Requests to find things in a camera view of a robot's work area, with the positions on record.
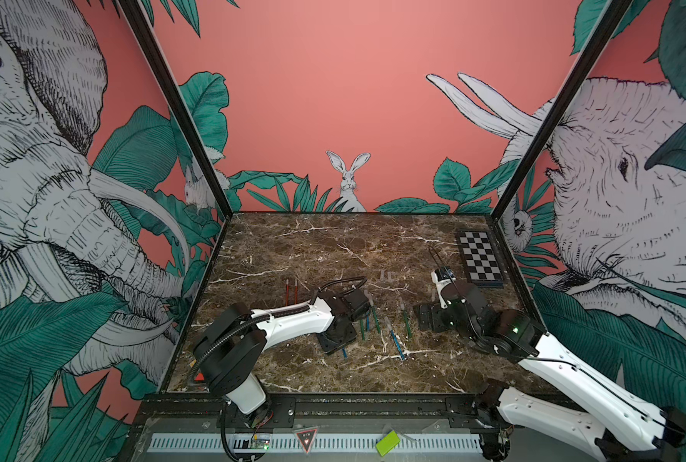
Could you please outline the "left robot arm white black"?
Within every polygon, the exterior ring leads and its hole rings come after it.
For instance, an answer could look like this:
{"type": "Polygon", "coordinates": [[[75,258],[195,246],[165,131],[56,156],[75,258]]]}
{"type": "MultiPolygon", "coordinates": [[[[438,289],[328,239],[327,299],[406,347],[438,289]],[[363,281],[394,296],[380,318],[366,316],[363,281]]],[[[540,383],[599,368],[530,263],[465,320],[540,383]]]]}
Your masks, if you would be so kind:
{"type": "Polygon", "coordinates": [[[315,335],[327,355],[356,341],[354,324],[372,310],[363,292],[364,276],[333,280],[309,300],[274,309],[229,306],[194,345],[187,383],[234,404],[245,416],[271,407],[252,371],[261,354],[298,337],[315,335]]]}

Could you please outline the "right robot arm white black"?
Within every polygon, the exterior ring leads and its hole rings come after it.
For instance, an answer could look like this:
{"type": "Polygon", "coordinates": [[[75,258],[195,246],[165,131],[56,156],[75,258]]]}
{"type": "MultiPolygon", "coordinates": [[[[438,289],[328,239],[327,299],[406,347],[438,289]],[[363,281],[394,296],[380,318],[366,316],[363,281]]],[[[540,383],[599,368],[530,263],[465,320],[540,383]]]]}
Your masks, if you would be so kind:
{"type": "Polygon", "coordinates": [[[679,461],[686,415],[633,396],[561,344],[527,313],[491,308],[479,288],[457,279],[436,248],[429,249],[438,302],[435,318],[476,352],[502,357],[542,377],[576,404],[563,407],[490,379],[468,416],[482,427],[481,452],[507,458],[509,435],[525,427],[581,450],[598,461],[679,461]]]}

